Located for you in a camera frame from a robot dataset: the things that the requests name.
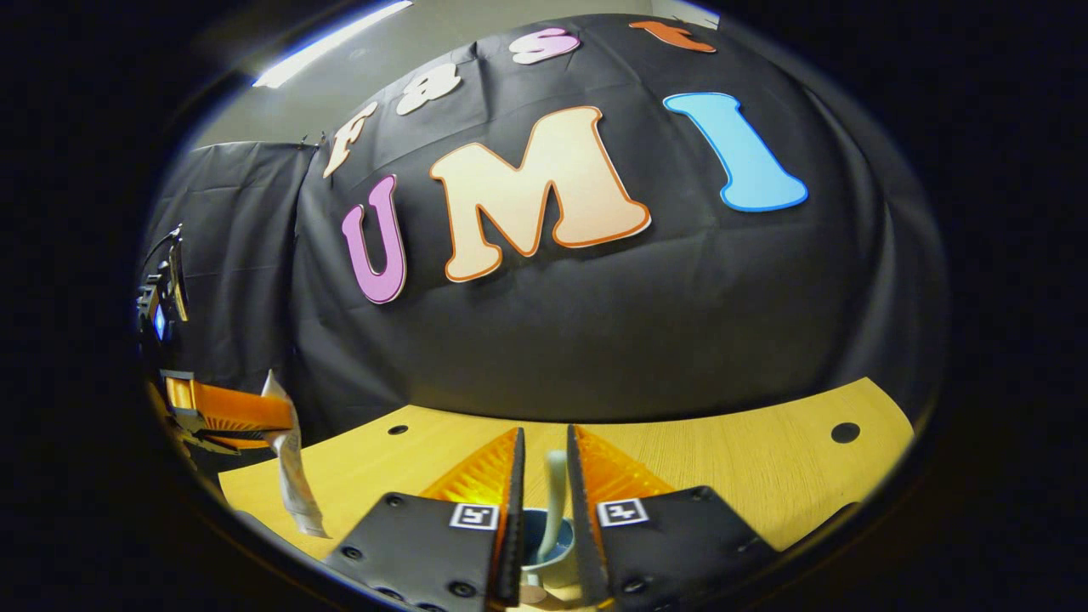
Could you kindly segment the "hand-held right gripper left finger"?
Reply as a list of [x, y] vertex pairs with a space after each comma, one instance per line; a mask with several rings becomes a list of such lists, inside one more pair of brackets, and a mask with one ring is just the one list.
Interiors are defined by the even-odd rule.
[[517, 607], [524, 463], [524, 430], [497, 434], [419, 495], [381, 495], [324, 563], [419, 609]]

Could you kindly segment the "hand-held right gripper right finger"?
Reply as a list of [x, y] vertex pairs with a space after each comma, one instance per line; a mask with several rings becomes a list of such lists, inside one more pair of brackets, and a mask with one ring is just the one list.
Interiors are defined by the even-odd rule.
[[581, 592], [595, 609], [708, 609], [778, 556], [709, 485], [679, 489], [571, 423]]

